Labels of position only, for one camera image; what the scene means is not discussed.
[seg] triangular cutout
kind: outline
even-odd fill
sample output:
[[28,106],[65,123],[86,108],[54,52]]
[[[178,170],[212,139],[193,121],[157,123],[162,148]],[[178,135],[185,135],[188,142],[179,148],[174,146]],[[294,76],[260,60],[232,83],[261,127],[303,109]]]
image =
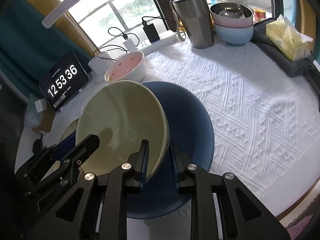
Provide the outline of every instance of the triangular cutout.
[[250,201],[244,192],[236,188],[236,194],[240,203],[242,215],[245,221],[250,221],[252,219],[262,216],[261,211]]
[[57,211],[56,213],[57,218],[64,219],[68,222],[72,222],[75,219],[75,215],[76,215],[83,191],[84,191],[83,188],[78,188],[73,193],[73,195]]

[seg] plastic basket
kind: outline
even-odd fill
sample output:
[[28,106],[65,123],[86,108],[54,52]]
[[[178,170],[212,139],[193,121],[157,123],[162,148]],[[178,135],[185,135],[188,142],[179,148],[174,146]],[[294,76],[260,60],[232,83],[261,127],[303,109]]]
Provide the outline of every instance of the plastic basket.
[[233,2],[248,7],[248,0],[216,0],[216,3]]

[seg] metal screw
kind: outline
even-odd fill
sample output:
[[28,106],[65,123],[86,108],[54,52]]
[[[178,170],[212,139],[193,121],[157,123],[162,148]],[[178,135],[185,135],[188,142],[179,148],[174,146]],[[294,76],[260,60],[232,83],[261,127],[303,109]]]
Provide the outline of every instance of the metal screw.
[[235,177],[231,172],[227,172],[224,176],[226,177],[226,179],[234,179]]
[[60,185],[61,186],[65,186],[67,185],[69,182],[66,180],[66,179],[63,179],[61,182],[60,182]]
[[124,163],[121,165],[121,168],[124,170],[128,170],[131,168],[131,164],[130,163]]
[[93,174],[93,173],[87,173],[87,174],[84,176],[84,178],[85,178],[86,180],[92,180],[92,179],[94,178],[94,174]]
[[195,164],[189,164],[188,165],[188,169],[189,170],[191,170],[191,171],[194,171],[194,170],[196,170],[198,167],[197,167],[197,165],[195,165]]

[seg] clock display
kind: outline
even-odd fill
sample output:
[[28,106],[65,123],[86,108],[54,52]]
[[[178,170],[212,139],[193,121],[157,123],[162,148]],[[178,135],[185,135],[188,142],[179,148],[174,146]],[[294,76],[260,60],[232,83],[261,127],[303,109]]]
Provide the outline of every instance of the clock display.
[[44,76],[39,86],[52,109],[56,112],[89,81],[72,51],[64,55]]

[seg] electrical outlet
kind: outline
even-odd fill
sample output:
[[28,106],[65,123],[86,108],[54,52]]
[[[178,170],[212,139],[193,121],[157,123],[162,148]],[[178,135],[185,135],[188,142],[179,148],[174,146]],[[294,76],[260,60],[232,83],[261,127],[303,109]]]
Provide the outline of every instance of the electrical outlet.
[[142,51],[144,54],[148,54],[166,45],[174,43],[178,40],[177,34],[170,30],[161,33],[159,37],[160,37],[160,40],[153,43],[150,43],[149,40],[140,42],[139,45],[137,46],[137,49]]

